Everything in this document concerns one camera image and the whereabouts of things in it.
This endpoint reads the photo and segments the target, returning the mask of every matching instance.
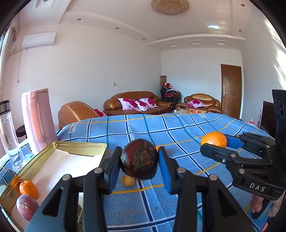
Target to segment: glass water bottle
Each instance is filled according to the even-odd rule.
[[[9,100],[0,102],[0,137],[13,168],[19,172],[26,161],[16,137]]]

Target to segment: blue plaid bedspread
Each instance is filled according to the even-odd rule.
[[[244,123],[226,115],[207,113],[206,118],[199,114],[163,115],[118,115],[87,119],[65,126],[58,131],[60,141],[107,143],[110,153],[116,146],[125,147],[130,141],[146,139],[156,145],[164,146],[169,157],[176,159],[196,175],[217,175],[248,215],[257,232],[266,223],[251,217],[251,194],[232,185],[232,177],[225,165],[204,157],[200,153],[200,138],[211,132],[220,131],[228,135],[242,134],[247,131],[268,136],[255,125]],[[26,158],[33,157],[29,144],[22,143]],[[242,157],[257,158],[243,149],[237,152]],[[9,169],[10,163],[4,156],[0,163]],[[4,175],[1,168],[0,178]],[[177,195],[169,195],[163,185],[160,168],[151,180],[136,181],[128,188],[121,184],[122,171],[115,190],[104,198],[104,212],[108,231],[128,232],[172,232]],[[197,195],[197,231],[202,231],[202,201]]]

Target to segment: television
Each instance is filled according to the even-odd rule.
[[[262,118],[260,127],[261,130],[275,138],[276,135],[276,119],[274,115],[274,104],[263,101]]]

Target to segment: metal tin tray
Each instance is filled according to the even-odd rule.
[[[95,156],[103,155],[100,165],[103,161],[109,158],[108,147],[106,143],[84,143],[84,142],[52,142],[45,149],[39,152],[32,160],[22,168],[22,170],[12,179],[9,185],[5,188],[4,192],[0,196],[0,204],[16,227],[20,232],[24,232],[24,229],[13,219],[11,211],[16,204],[18,197],[21,195],[19,186],[21,180],[32,181],[36,174],[40,171],[44,163],[56,150],[66,151],[70,154]]]

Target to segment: window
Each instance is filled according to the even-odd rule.
[[[2,35],[0,37],[0,54],[1,54],[1,50],[2,50],[3,41],[4,41],[4,35]]]

